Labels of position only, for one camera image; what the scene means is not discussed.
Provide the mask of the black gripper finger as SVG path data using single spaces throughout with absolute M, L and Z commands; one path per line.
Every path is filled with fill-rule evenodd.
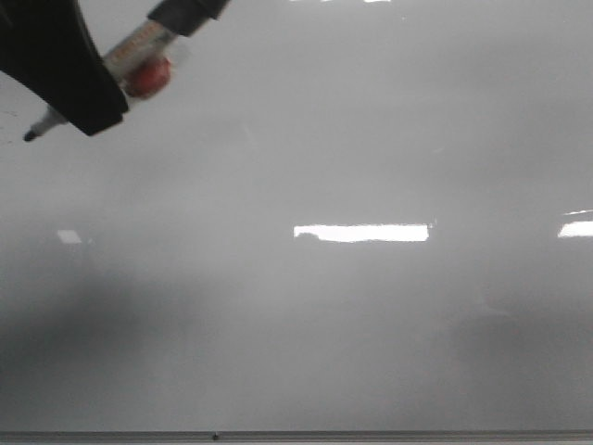
M 192 36 L 210 19 L 218 19 L 229 0 L 165 0 L 147 14 L 165 29 L 183 37 Z
M 1 71 L 88 136 L 129 110 L 77 1 L 3 1 Z

